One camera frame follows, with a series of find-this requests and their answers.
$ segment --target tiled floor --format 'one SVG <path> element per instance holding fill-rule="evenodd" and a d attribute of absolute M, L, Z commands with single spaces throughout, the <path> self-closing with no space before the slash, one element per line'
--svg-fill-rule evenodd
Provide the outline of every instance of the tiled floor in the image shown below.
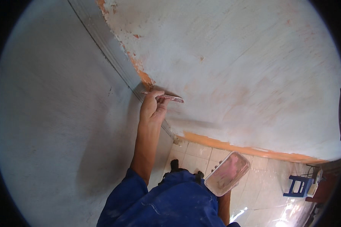
<path fill-rule="evenodd" d="M 200 144 L 179 141 L 173 144 L 164 173 L 171 170 L 170 162 L 179 160 L 181 168 L 191 173 L 202 171 L 206 178 L 230 152 Z M 288 192 L 289 175 L 306 174 L 309 167 L 304 164 L 244 155 L 251 169 L 231 191 L 231 222 L 242 227 L 293 227 L 305 209 L 313 204 L 304 198 L 283 197 Z"/>

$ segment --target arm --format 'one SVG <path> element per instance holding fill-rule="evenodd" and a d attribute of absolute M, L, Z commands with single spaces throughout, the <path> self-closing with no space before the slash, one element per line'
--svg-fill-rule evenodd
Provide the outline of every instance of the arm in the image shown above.
<path fill-rule="evenodd" d="M 130 168 L 144 179 L 147 185 L 154 166 L 160 127 L 169 102 L 169 99 L 157 98 L 163 94 L 164 91 L 153 90 L 145 96 L 140 108 L 138 134 Z"/>
<path fill-rule="evenodd" d="M 225 225 L 230 224 L 230 198 L 231 191 L 218 198 L 218 216 Z"/>

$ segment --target foot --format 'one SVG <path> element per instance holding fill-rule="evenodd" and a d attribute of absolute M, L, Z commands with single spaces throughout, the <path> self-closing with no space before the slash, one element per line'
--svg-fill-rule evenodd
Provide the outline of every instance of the foot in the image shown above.
<path fill-rule="evenodd" d="M 201 178 L 205 176 L 201 171 L 198 171 L 197 173 L 201 176 Z"/>
<path fill-rule="evenodd" d="M 171 170 L 177 170 L 179 168 L 178 166 L 178 159 L 174 159 L 170 162 L 170 168 Z"/>

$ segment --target wall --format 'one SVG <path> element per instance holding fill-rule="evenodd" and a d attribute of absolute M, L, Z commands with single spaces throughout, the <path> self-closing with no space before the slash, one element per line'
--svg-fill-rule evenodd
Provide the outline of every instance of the wall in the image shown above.
<path fill-rule="evenodd" d="M 169 106 L 174 134 L 287 161 L 341 158 L 341 61 L 309 2 L 98 4 L 143 83 L 184 98 Z"/>
<path fill-rule="evenodd" d="M 67 1 L 29 5 L 0 60 L 0 171 L 31 226 L 96 225 L 133 157 L 140 106 Z M 149 189 L 172 143 L 162 129 Z"/>

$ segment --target blue plastic stool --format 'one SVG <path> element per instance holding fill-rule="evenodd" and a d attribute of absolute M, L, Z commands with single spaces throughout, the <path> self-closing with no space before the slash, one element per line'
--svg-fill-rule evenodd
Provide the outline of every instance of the blue plastic stool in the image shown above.
<path fill-rule="evenodd" d="M 311 187 L 311 185 L 314 183 L 314 179 L 313 178 L 306 178 L 306 177 L 302 177 L 302 176 L 289 176 L 289 179 L 293 180 L 291 188 L 289 189 L 289 193 L 283 193 L 283 196 L 286 197 L 307 197 L 307 193 Z M 299 186 L 299 190 L 297 193 L 293 193 L 293 187 L 294 187 L 294 183 L 296 181 L 300 181 L 301 185 Z"/>

